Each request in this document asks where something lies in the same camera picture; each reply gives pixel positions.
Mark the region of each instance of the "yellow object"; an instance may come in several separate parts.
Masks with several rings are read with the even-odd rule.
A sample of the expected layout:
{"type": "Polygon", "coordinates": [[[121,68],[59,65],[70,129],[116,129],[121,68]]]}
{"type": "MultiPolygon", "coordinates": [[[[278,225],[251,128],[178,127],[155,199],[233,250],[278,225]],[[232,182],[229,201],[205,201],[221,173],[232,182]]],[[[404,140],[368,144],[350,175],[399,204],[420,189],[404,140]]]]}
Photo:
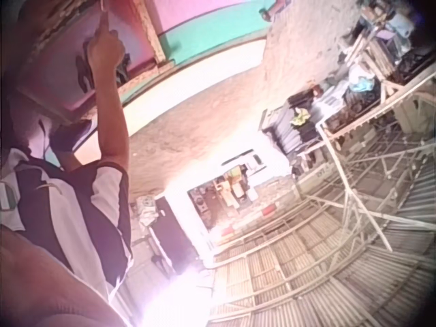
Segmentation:
{"type": "Polygon", "coordinates": [[[309,111],[304,108],[295,108],[295,111],[298,113],[298,116],[295,116],[294,119],[291,120],[291,124],[294,126],[301,126],[307,122],[311,115],[309,111]]]}

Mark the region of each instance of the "painted wall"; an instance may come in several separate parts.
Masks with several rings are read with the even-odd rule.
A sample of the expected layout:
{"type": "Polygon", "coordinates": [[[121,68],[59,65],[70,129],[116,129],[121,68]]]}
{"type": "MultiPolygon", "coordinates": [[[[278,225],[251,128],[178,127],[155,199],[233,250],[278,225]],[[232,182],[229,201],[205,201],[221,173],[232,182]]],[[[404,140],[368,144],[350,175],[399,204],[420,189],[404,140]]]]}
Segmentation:
{"type": "Polygon", "coordinates": [[[250,0],[144,0],[156,33],[161,35],[195,17],[250,0]]]}
{"type": "Polygon", "coordinates": [[[273,0],[251,1],[210,12],[159,36],[163,51],[178,65],[239,37],[267,29],[259,15],[273,0]]]}

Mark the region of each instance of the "clothing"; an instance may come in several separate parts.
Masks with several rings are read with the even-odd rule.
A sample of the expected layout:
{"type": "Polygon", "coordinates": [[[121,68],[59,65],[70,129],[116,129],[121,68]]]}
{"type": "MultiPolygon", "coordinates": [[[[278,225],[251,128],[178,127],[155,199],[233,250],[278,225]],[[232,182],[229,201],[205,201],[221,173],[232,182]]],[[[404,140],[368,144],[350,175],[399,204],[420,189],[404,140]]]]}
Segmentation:
{"type": "Polygon", "coordinates": [[[301,126],[305,124],[309,118],[311,118],[311,115],[307,109],[295,108],[295,111],[298,116],[295,116],[294,119],[291,120],[291,124],[294,126],[301,126]]]}
{"type": "Polygon", "coordinates": [[[11,149],[1,175],[1,224],[110,300],[132,263],[127,197],[128,176],[116,164],[95,161],[66,173],[11,149]]]}

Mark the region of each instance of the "bright light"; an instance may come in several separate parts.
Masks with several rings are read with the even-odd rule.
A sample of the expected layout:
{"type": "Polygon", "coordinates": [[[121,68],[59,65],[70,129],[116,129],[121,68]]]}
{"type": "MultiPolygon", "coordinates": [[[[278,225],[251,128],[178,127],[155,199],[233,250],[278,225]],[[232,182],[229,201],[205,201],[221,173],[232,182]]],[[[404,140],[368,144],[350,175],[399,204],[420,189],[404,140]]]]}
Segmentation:
{"type": "Polygon", "coordinates": [[[198,273],[186,272],[146,308],[144,327],[205,327],[211,307],[211,290],[198,287],[198,273]]]}

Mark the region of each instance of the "wooden beam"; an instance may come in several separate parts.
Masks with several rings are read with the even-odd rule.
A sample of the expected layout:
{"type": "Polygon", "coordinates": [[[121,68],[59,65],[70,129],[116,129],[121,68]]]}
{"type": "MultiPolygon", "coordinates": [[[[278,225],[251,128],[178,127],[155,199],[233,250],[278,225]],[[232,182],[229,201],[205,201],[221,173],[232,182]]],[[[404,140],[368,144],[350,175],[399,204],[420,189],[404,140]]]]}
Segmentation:
{"type": "Polygon", "coordinates": [[[164,50],[162,50],[161,43],[159,38],[157,37],[155,27],[151,22],[149,11],[145,6],[144,0],[131,0],[131,3],[139,15],[141,20],[142,28],[147,36],[147,39],[150,42],[153,51],[155,52],[155,59],[157,63],[162,63],[166,60],[164,50]]]}

